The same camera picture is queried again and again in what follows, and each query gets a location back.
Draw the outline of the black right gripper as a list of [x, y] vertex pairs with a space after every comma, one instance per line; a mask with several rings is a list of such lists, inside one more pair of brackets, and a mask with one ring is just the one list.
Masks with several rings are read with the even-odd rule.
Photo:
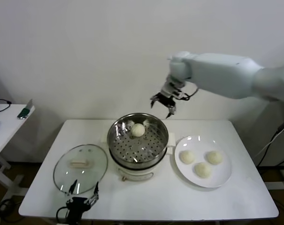
[[153, 108], [155, 102], [159, 102], [168, 108], [169, 112], [166, 116], [166, 119], [175, 114], [176, 103], [173, 100], [173, 97], [166, 97], [161, 93], [157, 93], [156, 95], [152, 96], [150, 100], [151, 100], [151, 103], [150, 103], [151, 108]]

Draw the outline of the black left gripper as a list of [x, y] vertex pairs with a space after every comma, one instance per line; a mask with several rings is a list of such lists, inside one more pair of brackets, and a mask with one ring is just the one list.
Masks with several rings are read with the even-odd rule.
[[88, 211], [99, 199], [99, 183], [97, 182], [94, 188], [93, 195], [90, 198], [73, 197], [77, 180], [70, 186], [68, 192], [65, 194], [65, 199], [71, 199], [66, 202], [68, 215], [66, 223], [69, 225], [78, 225], [81, 221], [84, 212]]

